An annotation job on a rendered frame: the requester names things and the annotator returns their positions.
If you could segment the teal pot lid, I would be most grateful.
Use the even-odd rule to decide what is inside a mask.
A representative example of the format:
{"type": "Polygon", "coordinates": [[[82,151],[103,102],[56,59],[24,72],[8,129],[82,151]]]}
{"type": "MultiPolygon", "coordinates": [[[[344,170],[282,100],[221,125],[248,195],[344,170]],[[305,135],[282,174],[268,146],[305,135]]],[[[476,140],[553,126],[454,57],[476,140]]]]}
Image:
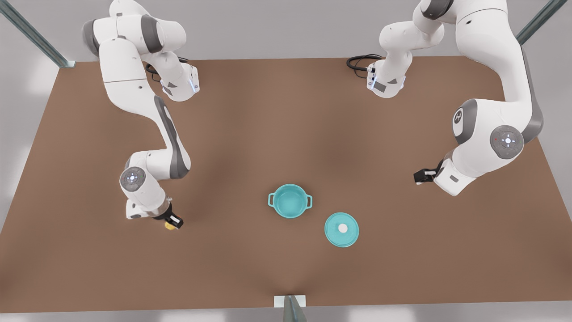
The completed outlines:
{"type": "Polygon", "coordinates": [[[349,247],[359,238],[359,225],[345,212],[331,214],[324,224],[327,240],[336,247],[349,247]]]}

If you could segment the teal pot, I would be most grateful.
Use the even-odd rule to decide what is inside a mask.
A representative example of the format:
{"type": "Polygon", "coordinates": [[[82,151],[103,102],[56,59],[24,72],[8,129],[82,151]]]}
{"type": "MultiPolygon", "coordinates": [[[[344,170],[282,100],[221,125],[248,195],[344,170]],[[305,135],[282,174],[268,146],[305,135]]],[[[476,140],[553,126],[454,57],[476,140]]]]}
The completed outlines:
{"type": "Polygon", "coordinates": [[[268,206],[274,208],[279,216],[294,219],[312,208],[313,197],[298,185],[286,184],[268,195],[268,206]]]}

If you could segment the silver frame post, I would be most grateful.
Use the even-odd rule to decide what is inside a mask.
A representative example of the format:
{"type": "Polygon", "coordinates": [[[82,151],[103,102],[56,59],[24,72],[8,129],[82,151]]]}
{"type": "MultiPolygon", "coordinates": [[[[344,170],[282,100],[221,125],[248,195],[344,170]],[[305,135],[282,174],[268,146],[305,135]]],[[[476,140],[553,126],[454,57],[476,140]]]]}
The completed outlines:
{"type": "Polygon", "coordinates": [[[549,0],[537,14],[519,31],[516,36],[520,45],[524,45],[568,0],[549,0]]]}
{"type": "Polygon", "coordinates": [[[11,22],[28,40],[59,68],[74,68],[76,61],[67,60],[39,31],[22,16],[8,0],[0,0],[0,13],[11,22]]]}
{"type": "Polygon", "coordinates": [[[273,297],[274,308],[283,309],[282,322],[308,322],[303,308],[306,295],[283,295],[273,297]]]}

